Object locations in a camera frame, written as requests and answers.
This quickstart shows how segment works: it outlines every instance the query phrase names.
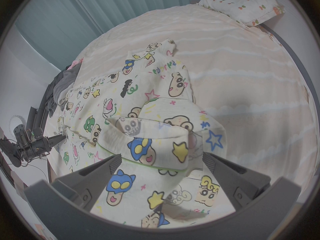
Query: curtain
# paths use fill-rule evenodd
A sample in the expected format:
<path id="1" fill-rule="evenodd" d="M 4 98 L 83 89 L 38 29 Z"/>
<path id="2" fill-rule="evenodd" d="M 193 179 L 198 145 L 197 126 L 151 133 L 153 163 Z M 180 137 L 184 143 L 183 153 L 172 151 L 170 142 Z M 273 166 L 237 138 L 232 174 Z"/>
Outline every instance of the curtain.
<path id="1" fill-rule="evenodd" d="M 26 41 L 62 70 L 95 38 L 147 11 L 190 0 L 31 0 L 15 25 Z"/>

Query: cartoon print pajamas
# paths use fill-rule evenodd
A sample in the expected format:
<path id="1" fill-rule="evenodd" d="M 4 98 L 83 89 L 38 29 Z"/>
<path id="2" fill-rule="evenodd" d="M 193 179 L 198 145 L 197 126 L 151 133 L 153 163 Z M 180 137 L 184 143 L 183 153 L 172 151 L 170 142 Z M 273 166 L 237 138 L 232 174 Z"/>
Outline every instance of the cartoon print pajamas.
<path id="1" fill-rule="evenodd" d="M 91 212 L 121 224 L 175 228 L 234 212 L 202 162 L 226 157 L 224 128 L 194 101 L 186 66 L 166 39 L 129 52 L 119 72 L 74 86 L 58 120 L 70 172 L 113 154 L 122 164 Z"/>

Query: mattress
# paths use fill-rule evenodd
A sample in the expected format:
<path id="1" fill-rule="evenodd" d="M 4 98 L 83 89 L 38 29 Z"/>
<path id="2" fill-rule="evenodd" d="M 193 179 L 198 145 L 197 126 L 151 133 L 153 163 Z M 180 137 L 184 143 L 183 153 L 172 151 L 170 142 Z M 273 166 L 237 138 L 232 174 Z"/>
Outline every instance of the mattress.
<path id="1" fill-rule="evenodd" d="M 271 184 L 285 176 L 305 190 L 319 150 L 314 100 L 290 55 L 261 27 L 196 4 L 149 11 L 84 48 L 74 85 L 122 70 L 129 51 L 166 38 L 187 66 L 196 104 L 226 129 L 226 158 L 269 175 Z M 61 115 L 57 109 L 47 119 L 45 135 L 57 132 Z M 56 150 L 48 160 L 57 176 L 70 172 Z"/>

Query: pillow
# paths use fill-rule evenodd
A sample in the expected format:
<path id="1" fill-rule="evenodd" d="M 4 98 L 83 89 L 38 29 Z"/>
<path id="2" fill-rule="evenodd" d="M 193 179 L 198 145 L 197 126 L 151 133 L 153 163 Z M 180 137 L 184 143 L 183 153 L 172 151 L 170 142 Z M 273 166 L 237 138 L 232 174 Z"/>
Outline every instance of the pillow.
<path id="1" fill-rule="evenodd" d="M 200 0 L 199 5 L 226 14 L 246 26 L 258 25 L 285 12 L 276 0 Z"/>

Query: pile of clothes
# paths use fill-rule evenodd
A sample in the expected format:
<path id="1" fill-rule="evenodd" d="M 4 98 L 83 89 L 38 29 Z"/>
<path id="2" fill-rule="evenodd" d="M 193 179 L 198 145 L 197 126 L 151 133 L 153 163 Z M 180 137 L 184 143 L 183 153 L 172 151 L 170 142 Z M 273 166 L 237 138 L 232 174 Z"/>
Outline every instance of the pile of clothes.
<path id="1" fill-rule="evenodd" d="M 49 111 L 49 117 L 53 116 L 57 106 L 63 111 L 64 106 L 67 103 L 66 94 L 74 85 L 82 60 L 83 58 L 75 60 L 71 65 L 66 66 L 66 68 L 48 85 L 44 95 L 47 100 L 45 108 Z"/>

